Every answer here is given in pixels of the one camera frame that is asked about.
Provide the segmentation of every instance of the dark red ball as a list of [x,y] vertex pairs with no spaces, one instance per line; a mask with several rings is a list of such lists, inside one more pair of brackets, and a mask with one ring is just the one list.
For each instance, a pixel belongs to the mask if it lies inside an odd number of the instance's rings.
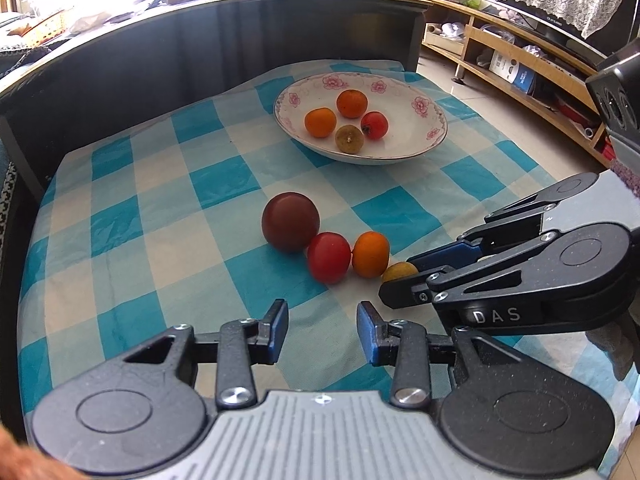
[[262,212],[262,234],[283,253],[301,251],[319,230],[318,209],[300,193],[280,193],[269,200]]

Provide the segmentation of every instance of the checkered tablecloth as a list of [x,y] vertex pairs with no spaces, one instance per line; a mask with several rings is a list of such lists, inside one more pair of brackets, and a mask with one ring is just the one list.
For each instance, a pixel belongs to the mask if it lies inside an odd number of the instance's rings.
[[[446,140],[392,166],[334,162],[289,139],[273,119],[278,94],[325,72],[373,72],[424,90],[445,110]],[[262,317],[285,298],[290,328],[280,361],[255,367],[257,386],[305,390],[380,389],[389,370],[366,364],[356,305],[372,301],[385,319],[402,315],[431,332],[431,306],[402,313],[378,299],[378,280],[350,273],[325,286],[305,257],[268,246],[260,217],[274,195],[310,197],[321,230],[350,243],[385,234],[393,260],[448,243],[488,212],[554,180],[464,103],[396,62],[316,61],[281,67],[225,94],[69,153],[40,206],[22,282],[18,344],[24,413],[57,384],[161,332],[197,332]],[[583,333],[512,337],[521,351],[583,381],[618,421],[601,471],[608,474],[638,416],[638,374],[613,378],[606,356]],[[434,370],[445,394],[446,371]],[[198,390],[213,391],[213,366]]]

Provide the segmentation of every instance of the tile floor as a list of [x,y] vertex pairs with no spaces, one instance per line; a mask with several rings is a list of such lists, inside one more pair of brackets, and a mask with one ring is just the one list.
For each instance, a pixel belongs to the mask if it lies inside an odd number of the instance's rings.
[[[452,82],[455,69],[451,60],[422,50],[419,74],[464,101],[557,180],[583,171],[602,171],[599,163],[562,132],[474,74],[466,74],[464,86]],[[640,430],[634,437],[612,480],[640,480]]]

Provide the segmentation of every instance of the metal screw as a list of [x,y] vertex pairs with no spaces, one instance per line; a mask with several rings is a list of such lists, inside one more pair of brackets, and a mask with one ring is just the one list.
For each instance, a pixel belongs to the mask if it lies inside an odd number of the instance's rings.
[[242,386],[236,386],[235,388],[227,388],[220,394],[220,399],[225,404],[231,404],[237,406],[238,404],[244,404],[251,399],[251,392]]
[[400,404],[415,406],[427,399],[427,392],[421,388],[402,388],[401,390],[396,391],[394,399]]
[[333,399],[333,397],[328,396],[327,394],[320,394],[317,397],[314,398],[314,402],[318,403],[318,404],[322,404],[323,406],[328,404],[329,402],[331,402]]

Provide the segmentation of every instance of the white plate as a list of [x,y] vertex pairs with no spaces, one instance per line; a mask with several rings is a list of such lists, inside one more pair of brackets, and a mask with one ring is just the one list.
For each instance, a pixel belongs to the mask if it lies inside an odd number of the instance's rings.
[[[356,89],[369,100],[367,112],[382,112],[389,130],[380,140],[365,139],[357,155],[338,150],[334,134],[316,139],[305,128],[305,115],[315,108],[330,108],[338,123],[360,127],[360,118],[345,119],[335,105],[340,92]],[[274,115],[278,124],[293,139],[309,149],[334,160],[380,166],[395,164],[435,148],[447,135],[444,112],[430,97],[407,83],[388,77],[358,72],[333,72],[296,81],[276,99]]]

